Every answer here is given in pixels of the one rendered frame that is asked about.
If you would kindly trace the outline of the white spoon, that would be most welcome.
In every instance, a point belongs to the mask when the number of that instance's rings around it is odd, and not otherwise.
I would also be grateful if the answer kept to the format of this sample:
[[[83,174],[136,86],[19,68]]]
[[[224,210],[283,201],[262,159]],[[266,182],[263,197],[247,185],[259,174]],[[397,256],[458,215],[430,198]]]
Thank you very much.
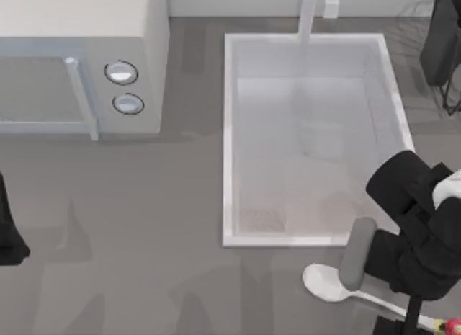
[[[303,271],[303,284],[305,288],[317,298],[327,303],[339,303],[347,298],[361,298],[368,302],[383,307],[401,317],[406,317],[407,310],[373,295],[359,290],[347,290],[339,280],[339,268],[325,264],[309,264]],[[438,319],[419,315],[417,330],[406,330],[406,322],[403,335],[435,335],[434,326]]]

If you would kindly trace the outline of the black frame stand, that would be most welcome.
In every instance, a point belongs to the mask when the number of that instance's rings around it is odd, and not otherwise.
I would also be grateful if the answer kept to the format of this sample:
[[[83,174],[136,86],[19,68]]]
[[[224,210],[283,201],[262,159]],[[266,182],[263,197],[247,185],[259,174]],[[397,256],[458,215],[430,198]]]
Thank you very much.
[[[461,99],[448,103],[452,77],[461,66],[461,0],[434,0],[420,64],[427,84],[439,90],[447,114],[461,112]]]

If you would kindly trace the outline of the red and yellow small object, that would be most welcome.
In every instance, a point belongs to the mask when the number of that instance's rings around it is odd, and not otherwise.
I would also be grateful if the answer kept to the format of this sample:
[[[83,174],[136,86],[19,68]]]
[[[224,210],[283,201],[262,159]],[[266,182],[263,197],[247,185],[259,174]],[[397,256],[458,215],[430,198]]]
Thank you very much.
[[[434,330],[436,335],[461,335],[461,318],[439,319]]]

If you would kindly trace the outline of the glass microwave door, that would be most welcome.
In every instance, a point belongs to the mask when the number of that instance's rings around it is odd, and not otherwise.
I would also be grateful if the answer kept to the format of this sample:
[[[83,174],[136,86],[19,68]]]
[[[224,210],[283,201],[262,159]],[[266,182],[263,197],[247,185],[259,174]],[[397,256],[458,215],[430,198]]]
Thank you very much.
[[[89,134],[63,59],[0,56],[0,134]]]

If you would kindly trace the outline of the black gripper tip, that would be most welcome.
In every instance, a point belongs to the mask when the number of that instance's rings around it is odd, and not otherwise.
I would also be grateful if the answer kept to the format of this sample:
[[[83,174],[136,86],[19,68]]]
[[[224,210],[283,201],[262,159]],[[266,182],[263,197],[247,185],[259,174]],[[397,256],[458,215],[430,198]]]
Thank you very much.
[[[19,266],[30,253],[14,223],[4,177],[0,172],[0,267]]]

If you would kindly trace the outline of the white sink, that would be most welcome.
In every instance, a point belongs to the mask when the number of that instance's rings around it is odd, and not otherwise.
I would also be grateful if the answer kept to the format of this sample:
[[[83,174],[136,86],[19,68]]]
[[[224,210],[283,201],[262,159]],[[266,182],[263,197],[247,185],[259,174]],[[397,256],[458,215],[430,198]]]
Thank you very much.
[[[365,186],[413,148],[383,35],[225,36],[224,246],[344,246],[365,216],[396,232]]]

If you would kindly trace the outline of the pale microwave oven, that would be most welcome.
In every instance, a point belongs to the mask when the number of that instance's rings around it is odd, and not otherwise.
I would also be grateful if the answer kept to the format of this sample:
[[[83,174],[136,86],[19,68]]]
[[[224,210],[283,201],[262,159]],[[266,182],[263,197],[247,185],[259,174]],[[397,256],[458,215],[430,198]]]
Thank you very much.
[[[0,56],[76,58],[99,138],[160,132],[169,40],[167,0],[0,0]],[[137,68],[135,83],[106,78],[118,60]],[[141,113],[114,109],[125,93],[144,101]]]

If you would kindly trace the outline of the large round microwave knob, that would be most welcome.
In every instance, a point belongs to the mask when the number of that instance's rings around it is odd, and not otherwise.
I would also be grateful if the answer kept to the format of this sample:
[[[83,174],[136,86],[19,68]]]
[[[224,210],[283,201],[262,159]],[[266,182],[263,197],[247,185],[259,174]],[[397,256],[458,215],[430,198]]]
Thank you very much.
[[[127,86],[137,81],[139,72],[132,63],[118,60],[104,66],[104,75],[113,84]]]

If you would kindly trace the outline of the tall white tap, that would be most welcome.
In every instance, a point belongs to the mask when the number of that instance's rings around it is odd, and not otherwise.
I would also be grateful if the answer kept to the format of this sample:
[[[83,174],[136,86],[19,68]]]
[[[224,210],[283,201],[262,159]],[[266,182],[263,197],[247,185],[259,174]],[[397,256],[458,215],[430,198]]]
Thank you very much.
[[[321,8],[324,8],[324,1],[321,0]],[[300,1],[300,18],[298,24],[297,37],[301,44],[307,44],[312,30],[313,19],[316,12],[318,0],[301,0]]]

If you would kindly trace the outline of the small white wall box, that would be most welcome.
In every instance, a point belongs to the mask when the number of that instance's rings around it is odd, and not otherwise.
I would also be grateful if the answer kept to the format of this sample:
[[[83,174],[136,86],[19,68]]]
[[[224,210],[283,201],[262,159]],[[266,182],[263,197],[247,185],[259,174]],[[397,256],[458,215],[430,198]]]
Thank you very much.
[[[337,19],[339,16],[340,0],[325,0],[323,8],[324,19]]]

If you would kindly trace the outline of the small round microwave knob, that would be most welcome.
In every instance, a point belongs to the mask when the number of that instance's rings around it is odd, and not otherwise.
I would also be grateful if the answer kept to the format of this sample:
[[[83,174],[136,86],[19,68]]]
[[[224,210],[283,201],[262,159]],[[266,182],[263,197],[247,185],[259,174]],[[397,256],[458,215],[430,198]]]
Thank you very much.
[[[122,115],[138,115],[145,108],[144,101],[138,95],[131,93],[114,97],[112,106]]]

